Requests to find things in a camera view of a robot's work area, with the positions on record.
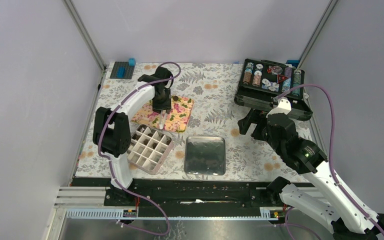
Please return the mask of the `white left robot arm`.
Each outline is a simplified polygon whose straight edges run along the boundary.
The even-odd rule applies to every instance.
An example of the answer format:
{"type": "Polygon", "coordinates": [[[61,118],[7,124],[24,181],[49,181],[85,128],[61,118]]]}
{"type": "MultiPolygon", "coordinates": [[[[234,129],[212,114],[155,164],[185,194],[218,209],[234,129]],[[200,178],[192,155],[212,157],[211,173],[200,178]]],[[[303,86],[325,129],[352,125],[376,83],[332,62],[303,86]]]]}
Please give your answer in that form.
{"type": "Polygon", "coordinates": [[[160,64],[151,75],[143,74],[133,89],[112,107],[99,107],[95,112],[92,140],[98,155],[108,160],[111,184],[119,188],[116,199],[124,206],[132,204],[135,192],[129,186],[133,181],[127,151],[132,137],[130,120],[145,105],[160,115],[158,126],[164,127],[172,110],[171,86],[176,78],[166,64],[160,64]]]}

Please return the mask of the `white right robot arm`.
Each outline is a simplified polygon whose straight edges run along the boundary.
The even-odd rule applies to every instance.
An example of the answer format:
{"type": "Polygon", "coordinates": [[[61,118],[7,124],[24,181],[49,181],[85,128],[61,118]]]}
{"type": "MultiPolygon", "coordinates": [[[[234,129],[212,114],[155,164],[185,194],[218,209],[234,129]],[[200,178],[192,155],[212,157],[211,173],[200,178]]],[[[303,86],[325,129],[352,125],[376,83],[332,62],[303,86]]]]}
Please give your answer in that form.
{"type": "Polygon", "coordinates": [[[325,197],[322,202],[298,189],[284,177],[267,186],[267,201],[284,203],[323,225],[336,240],[375,240],[384,237],[384,213],[371,210],[341,181],[326,154],[316,143],[299,136],[296,125],[285,113],[263,114],[251,109],[238,121],[245,135],[250,125],[255,140],[266,142],[292,170],[307,179],[325,197]]]}

